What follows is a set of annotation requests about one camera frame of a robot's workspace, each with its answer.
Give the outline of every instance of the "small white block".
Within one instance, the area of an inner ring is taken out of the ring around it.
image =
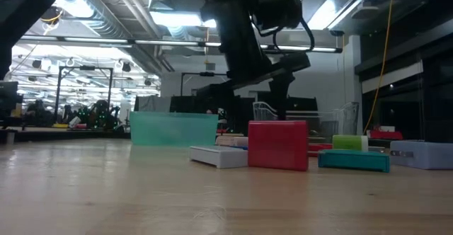
[[[215,165],[217,168],[239,168],[248,166],[248,152],[234,147],[206,146],[190,147],[189,159]]]

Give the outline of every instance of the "teal plastic container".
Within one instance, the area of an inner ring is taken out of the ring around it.
[[[390,172],[390,157],[386,154],[375,152],[323,150],[318,155],[318,167]]]
[[[132,143],[140,146],[189,147],[215,143],[218,115],[132,112]]]

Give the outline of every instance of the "table surface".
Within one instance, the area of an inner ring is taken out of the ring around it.
[[[2,234],[452,234],[453,172],[217,170],[93,139],[0,151]]]

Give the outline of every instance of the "green block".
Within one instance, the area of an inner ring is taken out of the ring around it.
[[[132,143],[174,147],[213,145],[218,120],[218,115],[208,114],[132,112]]]
[[[332,144],[334,149],[368,151],[367,136],[334,135]]]
[[[390,157],[376,152],[354,150],[323,150],[318,155],[319,168],[353,168],[390,172]]]

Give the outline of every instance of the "metal basket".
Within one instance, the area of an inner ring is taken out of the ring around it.
[[[304,120],[309,126],[311,143],[331,143],[336,134],[357,134],[359,103],[351,102],[332,111],[295,111],[286,112],[287,120]],[[253,116],[257,121],[278,120],[277,111],[267,103],[253,103]]]

